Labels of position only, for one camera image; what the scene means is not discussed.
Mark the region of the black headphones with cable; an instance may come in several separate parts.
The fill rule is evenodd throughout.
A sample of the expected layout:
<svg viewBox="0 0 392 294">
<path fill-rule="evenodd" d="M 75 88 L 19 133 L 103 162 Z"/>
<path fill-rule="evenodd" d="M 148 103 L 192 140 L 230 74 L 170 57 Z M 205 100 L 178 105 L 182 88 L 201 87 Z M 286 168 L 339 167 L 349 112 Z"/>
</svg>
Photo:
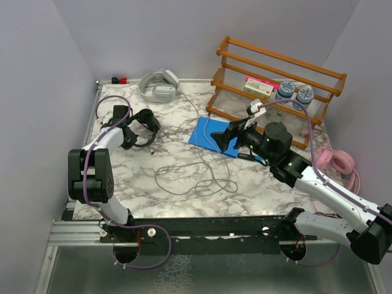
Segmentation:
<svg viewBox="0 0 392 294">
<path fill-rule="evenodd" d="M 130 139 L 131 146 L 135 146 L 138 148 L 147 147 L 151 154 L 154 154 L 154 151 L 150 148 L 150 145 L 155 141 L 158 131 L 160 130 L 160 123 L 157 118 L 154 116 L 153 112 L 144 108 L 140 110 L 135 115 L 129 116 L 126 119 L 127 125 L 131 124 L 134 120 L 136 120 L 139 124 L 141 124 L 144 128 L 148 129 L 152 132 L 151 136 L 147 139 L 146 143 L 138 144 L 137 137 L 138 135 L 133 134 Z"/>
</svg>

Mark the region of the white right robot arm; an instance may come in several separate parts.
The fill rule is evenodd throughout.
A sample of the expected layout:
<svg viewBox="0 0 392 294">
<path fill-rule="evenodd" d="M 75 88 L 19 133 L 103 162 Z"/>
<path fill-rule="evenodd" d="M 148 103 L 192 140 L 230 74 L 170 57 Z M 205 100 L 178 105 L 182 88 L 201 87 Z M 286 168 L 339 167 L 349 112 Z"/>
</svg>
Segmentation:
<svg viewBox="0 0 392 294">
<path fill-rule="evenodd" d="M 246 120 L 231 122 L 223 132 L 211 133 L 221 151 L 235 140 L 235 147 L 247 147 L 269 166 L 280 182 L 317 198 L 338 218 L 316 216 L 303 209 L 292 209 L 281 225 L 287 239 L 300 235 L 318 236 L 351 248 L 373 265 L 383 260 L 391 247 L 391 205 L 380 206 L 352 193 L 305 157 L 291 149 L 292 135 L 281 122 L 267 124 L 263 132 Z"/>
</svg>

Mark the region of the grey white headphones with cable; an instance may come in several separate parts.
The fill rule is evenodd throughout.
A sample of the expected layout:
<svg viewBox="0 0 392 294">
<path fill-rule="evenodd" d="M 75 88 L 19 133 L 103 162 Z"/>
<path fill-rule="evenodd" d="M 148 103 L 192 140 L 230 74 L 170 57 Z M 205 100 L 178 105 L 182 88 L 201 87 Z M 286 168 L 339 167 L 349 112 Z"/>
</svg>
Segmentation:
<svg viewBox="0 0 392 294">
<path fill-rule="evenodd" d="M 172 71 L 166 69 L 146 74 L 138 83 L 138 91 L 141 97 L 149 103 L 168 103 L 173 101 L 177 94 L 180 94 L 187 102 L 190 102 L 190 99 L 184 92 L 178 91 L 180 84 L 179 78 Z M 229 169 L 227 169 L 226 178 L 217 178 L 212 166 L 204 160 L 199 149 L 197 150 L 197 154 L 200 159 L 198 162 L 180 165 L 179 168 L 204 165 L 210 172 L 211 177 L 210 179 L 200 180 L 194 187 L 190 188 L 190 190 L 202 197 L 212 196 L 221 191 L 234 193 L 238 190 L 237 183 L 230 179 Z"/>
</svg>

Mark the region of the pink headphones with cable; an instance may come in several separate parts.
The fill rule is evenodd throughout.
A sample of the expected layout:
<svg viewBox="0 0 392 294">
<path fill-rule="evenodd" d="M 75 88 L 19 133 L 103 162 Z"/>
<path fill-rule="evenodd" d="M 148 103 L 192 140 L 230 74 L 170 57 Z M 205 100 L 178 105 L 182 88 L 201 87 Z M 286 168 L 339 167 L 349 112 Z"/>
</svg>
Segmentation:
<svg viewBox="0 0 392 294">
<path fill-rule="evenodd" d="M 325 132 L 315 129 L 312 133 L 318 133 L 326 140 L 326 143 L 315 152 L 317 168 L 325 171 L 326 167 L 330 166 L 341 175 L 349 176 L 348 180 L 342 179 L 341 177 L 334 177 L 334 179 L 343 183 L 346 189 L 357 194 L 361 188 L 361 180 L 355 169 L 353 157 L 343 150 L 333 150 L 330 146 L 330 138 Z"/>
</svg>

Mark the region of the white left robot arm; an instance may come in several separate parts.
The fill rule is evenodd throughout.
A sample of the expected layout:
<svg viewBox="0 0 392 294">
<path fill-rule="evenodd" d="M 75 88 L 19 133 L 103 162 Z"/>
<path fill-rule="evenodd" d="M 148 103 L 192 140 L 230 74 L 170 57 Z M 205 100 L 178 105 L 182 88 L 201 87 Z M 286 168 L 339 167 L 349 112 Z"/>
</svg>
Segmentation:
<svg viewBox="0 0 392 294">
<path fill-rule="evenodd" d="M 94 208 L 124 242 L 135 236 L 134 219 L 114 196 L 110 158 L 118 148 L 131 149 L 137 142 L 138 135 L 129 127 L 131 113 L 129 106 L 114 106 L 112 118 L 101 127 L 98 136 L 82 149 L 68 153 L 69 197 Z"/>
</svg>

